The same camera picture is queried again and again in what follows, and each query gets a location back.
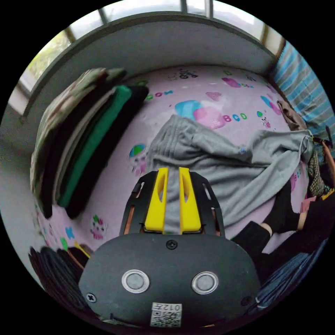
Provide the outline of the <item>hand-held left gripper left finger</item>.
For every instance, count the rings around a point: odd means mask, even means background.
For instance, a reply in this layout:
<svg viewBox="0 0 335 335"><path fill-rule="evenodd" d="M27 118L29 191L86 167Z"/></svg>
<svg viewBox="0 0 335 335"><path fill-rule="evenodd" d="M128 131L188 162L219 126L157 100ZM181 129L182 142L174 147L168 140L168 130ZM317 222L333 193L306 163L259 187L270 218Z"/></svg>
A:
<svg viewBox="0 0 335 335"><path fill-rule="evenodd" d="M164 232L168 168L159 168L156 173L144 229L150 232Z"/></svg>

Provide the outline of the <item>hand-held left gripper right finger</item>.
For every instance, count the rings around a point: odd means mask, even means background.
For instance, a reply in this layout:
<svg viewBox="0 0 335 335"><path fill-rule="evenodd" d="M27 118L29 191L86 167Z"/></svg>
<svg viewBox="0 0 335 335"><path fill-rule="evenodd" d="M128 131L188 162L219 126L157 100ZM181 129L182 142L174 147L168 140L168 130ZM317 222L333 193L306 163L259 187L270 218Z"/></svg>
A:
<svg viewBox="0 0 335 335"><path fill-rule="evenodd" d="M201 230L201 221L195 192L188 168L179 168L179 213L180 233L194 233Z"/></svg>

